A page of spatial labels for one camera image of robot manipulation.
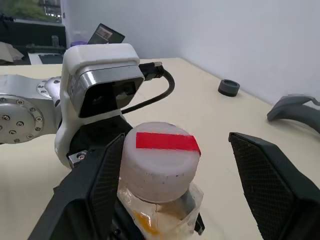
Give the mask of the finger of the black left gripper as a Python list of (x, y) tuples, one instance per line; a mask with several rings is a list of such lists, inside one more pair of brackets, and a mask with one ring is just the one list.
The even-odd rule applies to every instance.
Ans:
[(194, 231), (201, 236), (205, 230), (205, 224), (203, 222), (202, 216), (200, 213), (198, 213), (196, 221), (195, 221), (195, 226), (194, 226)]
[(112, 240), (143, 240), (143, 234), (119, 199), (114, 204)]

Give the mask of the window with greenery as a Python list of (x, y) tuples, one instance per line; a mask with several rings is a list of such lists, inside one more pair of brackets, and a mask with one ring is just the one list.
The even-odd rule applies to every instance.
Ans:
[(0, 0), (0, 14), (16, 20), (61, 23), (61, 0)]

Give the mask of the white bottle cap red tape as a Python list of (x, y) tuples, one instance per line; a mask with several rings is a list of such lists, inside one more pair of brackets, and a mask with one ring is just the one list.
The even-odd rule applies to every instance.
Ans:
[(188, 190), (200, 157), (196, 138), (184, 129), (167, 122), (145, 122), (125, 137), (120, 177), (141, 200), (167, 203)]

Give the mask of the clear plastic orange juice bottle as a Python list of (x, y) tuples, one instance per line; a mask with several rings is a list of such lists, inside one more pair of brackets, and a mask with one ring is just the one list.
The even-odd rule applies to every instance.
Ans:
[(146, 240), (186, 240), (195, 233), (204, 193), (192, 182), (180, 198), (151, 203), (136, 197), (119, 180), (117, 196)]

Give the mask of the beige crumpled paper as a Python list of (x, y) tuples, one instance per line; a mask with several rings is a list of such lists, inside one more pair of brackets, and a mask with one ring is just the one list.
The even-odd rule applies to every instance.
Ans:
[(14, 48), (11, 44), (0, 41), (0, 60), (13, 63), (21, 60), (24, 55)]

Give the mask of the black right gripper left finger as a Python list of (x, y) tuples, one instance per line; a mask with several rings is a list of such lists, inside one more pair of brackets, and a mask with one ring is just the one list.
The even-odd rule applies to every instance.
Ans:
[(109, 240), (125, 135), (88, 151), (54, 191), (29, 240)]

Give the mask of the dark card box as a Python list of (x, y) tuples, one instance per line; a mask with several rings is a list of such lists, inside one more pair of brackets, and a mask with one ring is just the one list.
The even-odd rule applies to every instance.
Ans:
[(88, 41), (88, 45), (121, 44), (125, 36), (110, 27), (100, 23)]

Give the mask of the black cabinet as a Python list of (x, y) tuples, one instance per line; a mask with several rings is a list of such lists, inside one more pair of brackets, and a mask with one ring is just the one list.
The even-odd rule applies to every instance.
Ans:
[(25, 52), (30, 47), (67, 49), (66, 28), (60, 23), (0, 20), (0, 42)]

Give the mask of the white tray dark inset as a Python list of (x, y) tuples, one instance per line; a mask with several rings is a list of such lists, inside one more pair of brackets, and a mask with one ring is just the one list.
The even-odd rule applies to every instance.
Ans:
[(63, 54), (58, 53), (28, 53), (31, 65), (62, 64), (63, 56)]

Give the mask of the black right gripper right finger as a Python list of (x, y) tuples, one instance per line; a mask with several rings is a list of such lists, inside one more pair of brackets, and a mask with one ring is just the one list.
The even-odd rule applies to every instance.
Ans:
[(277, 145), (238, 132), (228, 141), (263, 240), (320, 240), (320, 189)]

